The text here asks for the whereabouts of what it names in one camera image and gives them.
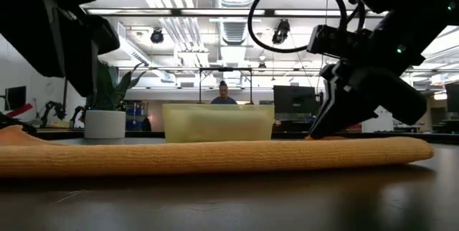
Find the white plant pot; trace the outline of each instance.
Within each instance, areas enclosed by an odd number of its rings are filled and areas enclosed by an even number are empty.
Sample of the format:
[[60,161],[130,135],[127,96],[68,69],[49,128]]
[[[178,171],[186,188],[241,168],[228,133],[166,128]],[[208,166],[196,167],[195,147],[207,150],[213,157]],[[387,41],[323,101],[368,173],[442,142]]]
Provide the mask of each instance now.
[[125,133],[125,112],[109,110],[86,111],[85,138],[124,138]]

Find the yellow plastic container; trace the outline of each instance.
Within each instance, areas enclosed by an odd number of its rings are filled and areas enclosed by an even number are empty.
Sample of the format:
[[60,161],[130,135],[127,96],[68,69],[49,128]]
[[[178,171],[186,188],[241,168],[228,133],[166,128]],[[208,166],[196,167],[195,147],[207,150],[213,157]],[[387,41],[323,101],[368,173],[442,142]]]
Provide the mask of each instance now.
[[266,141],[274,105],[164,104],[166,142]]

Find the potted plant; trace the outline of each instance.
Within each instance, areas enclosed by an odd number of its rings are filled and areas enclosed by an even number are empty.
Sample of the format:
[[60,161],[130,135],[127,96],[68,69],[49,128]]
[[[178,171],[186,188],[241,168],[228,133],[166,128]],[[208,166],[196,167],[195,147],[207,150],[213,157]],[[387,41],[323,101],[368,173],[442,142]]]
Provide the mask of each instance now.
[[94,95],[87,97],[87,110],[85,111],[85,138],[124,138],[126,132],[126,113],[117,110],[123,102],[126,91],[135,85],[145,72],[137,78],[132,78],[132,73],[126,73],[118,82],[118,71],[114,66],[109,66],[98,61],[97,88]]

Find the table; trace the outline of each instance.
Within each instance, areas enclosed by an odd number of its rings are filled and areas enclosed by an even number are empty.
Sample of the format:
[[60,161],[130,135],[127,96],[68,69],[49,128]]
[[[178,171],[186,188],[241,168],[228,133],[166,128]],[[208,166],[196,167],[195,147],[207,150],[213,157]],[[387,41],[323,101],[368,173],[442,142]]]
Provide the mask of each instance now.
[[457,230],[459,146],[434,147],[433,159],[368,169],[2,180],[0,226],[49,231]]

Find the black monitor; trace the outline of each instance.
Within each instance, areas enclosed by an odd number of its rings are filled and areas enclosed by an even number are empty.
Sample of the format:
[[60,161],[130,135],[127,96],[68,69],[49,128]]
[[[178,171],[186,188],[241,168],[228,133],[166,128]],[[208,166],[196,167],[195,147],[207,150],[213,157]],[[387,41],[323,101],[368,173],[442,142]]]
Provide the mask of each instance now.
[[319,103],[315,88],[275,85],[273,90],[275,113],[317,114]]
[[445,86],[448,95],[448,112],[459,113],[459,83],[451,83]]
[[5,110],[16,110],[26,104],[26,87],[5,89]]

